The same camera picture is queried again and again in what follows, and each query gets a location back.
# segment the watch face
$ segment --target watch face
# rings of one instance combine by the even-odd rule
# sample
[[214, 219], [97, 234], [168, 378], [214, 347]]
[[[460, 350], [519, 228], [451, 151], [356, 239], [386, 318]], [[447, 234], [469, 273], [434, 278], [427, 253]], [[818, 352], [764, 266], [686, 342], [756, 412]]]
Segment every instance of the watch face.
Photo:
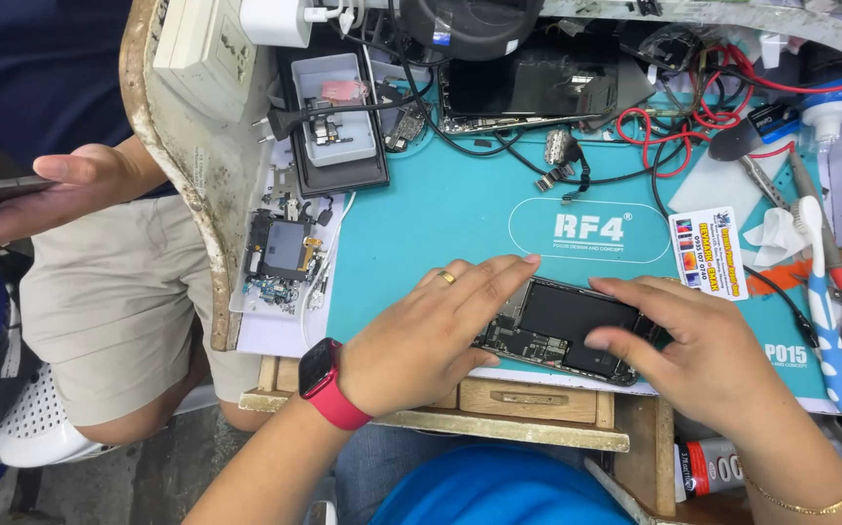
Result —
[[298, 363], [298, 393], [306, 398], [333, 370], [333, 340], [322, 339]]

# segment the teal silicone mat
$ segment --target teal silicone mat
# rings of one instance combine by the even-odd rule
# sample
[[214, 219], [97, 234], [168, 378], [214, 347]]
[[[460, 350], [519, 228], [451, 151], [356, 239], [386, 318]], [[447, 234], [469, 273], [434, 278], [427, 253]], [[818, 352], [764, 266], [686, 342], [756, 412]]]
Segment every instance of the teal silicone mat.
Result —
[[[537, 166], [547, 166], [547, 131], [527, 132], [515, 149]], [[405, 153], [388, 156], [389, 187], [357, 195], [340, 237], [329, 336], [341, 341], [351, 338], [409, 292], [428, 269], [456, 258], [479, 263], [497, 254], [536, 252], [544, 257], [538, 275], [582, 286], [591, 276], [677, 277], [666, 222], [655, 207], [649, 176], [593, 185], [564, 206], [561, 195], [576, 186], [558, 183], [542, 193], [534, 184], [537, 175], [508, 152], [473, 157], [432, 135], [428, 131]], [[475, 139], [490, 144], [476, 146]], [[479, 150], [498, 145], [494, 137], [461, 137], [457, 142]], [[593, 179], [624, 175], [642, 167], [637, 146], [586, 142], [582, 146]], [[695, 149], [691, 167], [705, 151], [705, 145]], [[651, 148], [649, 158], [653, 156]], [[819, 185], [812, 157], [806, 158], [807, 169]], [[675, 159], [662, 171], [679, 166], [680, 159]], [[658, 181], [663, 202], [670, 200], [684, 175]], [[788, 200], [796, 198], [787, 162], [775, 178]], [[737, 218], [739, 232], [760, 224], [768, 208], [770, 204], [763, 199], [750, 217]], [[575, 217], [577, 228], [590, 224], [596, 229], [590, 226], [583, 245], [559, 243], [555, 241], [558, 215]], [[742, 238], [740, 243], [742, 248], [757, 249]], [[788, 294], [808, 316], [803, 290]], [[767, 345], [805, 345], [787, 305], [776, 295], [754, 297], [736, 305], [763, 349]], [[778, 364], [776, 369], [794, 395], [825, 399], [819, 365], [810, 352], [807, 355], [808, 363]], [[500, 366], [547, 372], [510, 360], [503, 360]]]

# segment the beige shorts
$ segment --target beige shorts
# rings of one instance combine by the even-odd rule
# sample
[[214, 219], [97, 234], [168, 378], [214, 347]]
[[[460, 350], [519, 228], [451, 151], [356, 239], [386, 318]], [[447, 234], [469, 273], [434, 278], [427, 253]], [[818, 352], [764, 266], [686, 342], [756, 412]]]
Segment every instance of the beige shorts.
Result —
[[238, 403], [256, 387], [261, 356], [210, 350], [210, 269], [179, 195], [117, 205], [32, 241], [23, 337], [53, 365], [72, 424], [125, 416], [183, 378], [195, 312], [217, 397]]

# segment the phone repair shop card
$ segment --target phone repair shop card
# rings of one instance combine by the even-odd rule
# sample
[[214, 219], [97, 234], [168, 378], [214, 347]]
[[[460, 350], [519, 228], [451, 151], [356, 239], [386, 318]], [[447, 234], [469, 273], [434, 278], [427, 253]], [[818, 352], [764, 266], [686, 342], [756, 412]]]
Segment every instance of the phone repair shop card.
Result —
[[731, 207], [677, 213], [668, 221], [684, 284], [730, 301], [749, 298]]

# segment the drawer handle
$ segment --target drawer handle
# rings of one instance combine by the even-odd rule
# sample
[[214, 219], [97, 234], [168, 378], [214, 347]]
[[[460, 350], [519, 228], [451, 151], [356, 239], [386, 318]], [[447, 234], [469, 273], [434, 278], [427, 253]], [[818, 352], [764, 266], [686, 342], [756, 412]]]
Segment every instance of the drawer handle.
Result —
[[489, 397], [503, 403], [567, 404], [566, 395], [529, 394], [492, 390], [489, 392]]

